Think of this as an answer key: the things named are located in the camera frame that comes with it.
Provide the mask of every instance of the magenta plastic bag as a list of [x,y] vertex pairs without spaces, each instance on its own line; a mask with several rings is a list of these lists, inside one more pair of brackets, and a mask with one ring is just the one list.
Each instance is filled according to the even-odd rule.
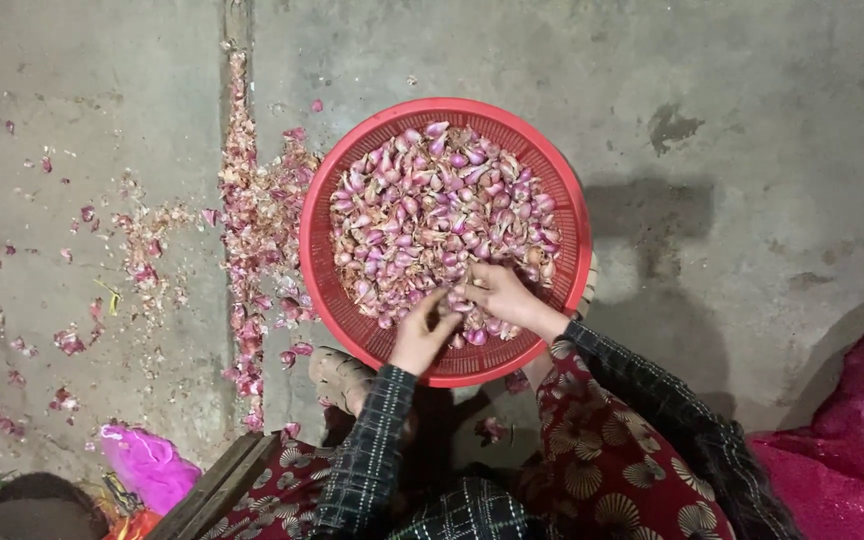
[[160,516],[186,497],[202,475],[171,441],[144,429],[107,423],[101,436],[102,452],[119,481]]

